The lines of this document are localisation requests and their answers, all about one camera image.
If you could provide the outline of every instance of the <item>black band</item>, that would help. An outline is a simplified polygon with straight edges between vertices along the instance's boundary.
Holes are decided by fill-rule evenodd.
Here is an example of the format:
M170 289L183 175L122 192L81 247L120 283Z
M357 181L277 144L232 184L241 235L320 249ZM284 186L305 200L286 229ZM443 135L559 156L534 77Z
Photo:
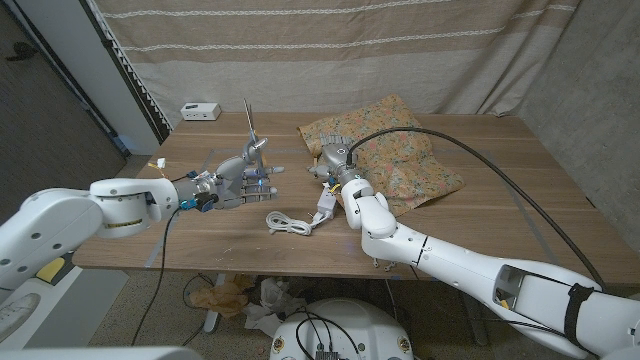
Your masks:
M578 283L575 283L569 290L569 304L567 304L567 312L564 315L564 335L567 340L580 349L591 352L584 348L576 337L576 326L578 324L578 314L580 313L580 307L589 296L594 292L594 289L586 288Z

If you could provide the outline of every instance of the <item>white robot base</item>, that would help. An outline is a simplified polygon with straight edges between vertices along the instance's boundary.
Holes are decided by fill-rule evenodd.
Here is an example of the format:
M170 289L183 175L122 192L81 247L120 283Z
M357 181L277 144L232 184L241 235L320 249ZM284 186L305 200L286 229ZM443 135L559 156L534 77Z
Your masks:
M351 336L360 354L356 354L354 344L347 335L333 324L326 324L327 331L321 320L312 320L317 334L311 326L312 321L300 325L308 319L308 315L302 312L289 316L276 331L270 349L271 360L305 360L307 356L301 346L314 359L413 360L406 331L393 317L371 304L355 299L334 298L315 302L307 306L307 310L342 327Z

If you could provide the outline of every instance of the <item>trash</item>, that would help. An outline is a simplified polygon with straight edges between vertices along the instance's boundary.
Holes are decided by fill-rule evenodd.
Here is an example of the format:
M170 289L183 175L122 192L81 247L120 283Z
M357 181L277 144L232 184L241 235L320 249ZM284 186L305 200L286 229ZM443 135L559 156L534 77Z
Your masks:
M189 300L194 306L215 311L228 319L242 312L249 302L249 297L243 294L243 291L252 286L253 280L250 276L235 275L227 277L222 285L192 292L189 294Z
M286 292L289 290L289 283L276 281L268 278L260 284L260 304L275 313L285 313L289 316L307 303L304 299L294 299Z
M275 278L267 278L260 283L260 305L248 304L242 312L247 315L245 329L262 330L273 337L282 323L277 313L291 315L299 308L307 305L304 299L294 299L287 294L289 283L277 281Z

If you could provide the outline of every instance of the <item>striped curtain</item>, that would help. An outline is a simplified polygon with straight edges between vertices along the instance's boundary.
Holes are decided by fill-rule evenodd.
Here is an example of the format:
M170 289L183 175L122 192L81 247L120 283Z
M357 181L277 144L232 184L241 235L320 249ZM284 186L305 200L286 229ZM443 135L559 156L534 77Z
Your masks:
M390 93L416 113L503 115L579 0L94 0L173 122L223 111L341 112Z

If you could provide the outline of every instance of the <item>wooden table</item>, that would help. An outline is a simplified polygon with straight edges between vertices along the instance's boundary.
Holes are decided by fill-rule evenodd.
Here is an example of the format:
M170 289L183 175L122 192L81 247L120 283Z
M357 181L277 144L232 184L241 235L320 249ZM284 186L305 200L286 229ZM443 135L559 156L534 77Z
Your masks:
M292 218L310 220L322 185L307 173L312 165L297 126L327 114L258 113L255 127L268 137L270 166L286 167L271 176L279 198L242 205L229 211L180 215L169 235L166 269L242 272L266 275L414 278L409 266L398 264L390 272L374 268L360 247L360 232L351 230L339 209L336 218L309 237L279 232L270 235L265 216L273 210ZM425 128L454 136L495 161L563 227L600 271L615 285L640 285L640 261L585 198L566 172L517 117L416 116ZM247 141L244 114L226 113L215 122L183 121L152 160L167 159L170 178L199 170L212 149L210 170L240 154ZM557 263L588 275L562 239L537 213L479 160L439 138L431 137L438 161L455 170L466 186L435 199L398 218L425 234L499 256ZM146 167L140 178L157 178ZM130 238L87 241L74 262L85 268L141 269L158 244L165 223ZM158 268L160 256L152 268ZM429 276L419 273L421 278Z

